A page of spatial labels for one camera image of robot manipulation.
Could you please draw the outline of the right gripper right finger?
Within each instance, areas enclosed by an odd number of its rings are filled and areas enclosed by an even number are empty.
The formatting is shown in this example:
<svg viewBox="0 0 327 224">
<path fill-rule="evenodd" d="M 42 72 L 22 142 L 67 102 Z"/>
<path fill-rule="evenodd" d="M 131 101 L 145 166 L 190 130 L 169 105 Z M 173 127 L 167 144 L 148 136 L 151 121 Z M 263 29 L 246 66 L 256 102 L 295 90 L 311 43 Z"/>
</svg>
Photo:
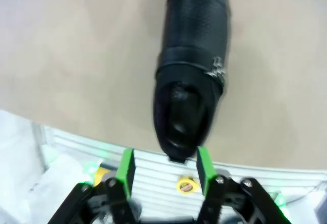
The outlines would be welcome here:
<svg viewBox="0 0 327 224">
<path fill-rule="evenodd" d="M 204 201 L 195 223 L 218 223 L 222 207 L 231 207 L 243 223 L 290 223 L 256 179 L 244 177 L 237 183 L 218 173 L 205 147 L 197 148 L 196 166 Z"/>
</svg>

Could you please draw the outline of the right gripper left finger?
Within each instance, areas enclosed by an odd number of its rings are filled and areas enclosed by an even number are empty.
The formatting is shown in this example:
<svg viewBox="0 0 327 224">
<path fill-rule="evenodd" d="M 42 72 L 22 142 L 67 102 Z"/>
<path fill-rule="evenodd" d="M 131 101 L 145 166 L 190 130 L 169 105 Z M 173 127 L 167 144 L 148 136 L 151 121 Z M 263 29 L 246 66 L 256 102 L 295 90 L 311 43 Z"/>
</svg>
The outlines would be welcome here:
<svg viewBox="0 0 327 224">
<path fill-rule="evenodd" d="M 124 150 L 117 171 L 103 176 L 100 183 L 77 183 L 49 223 L 140 223 L 142 209 L 131 203 L 135 175 L 134 150 Z"/>
</svg>

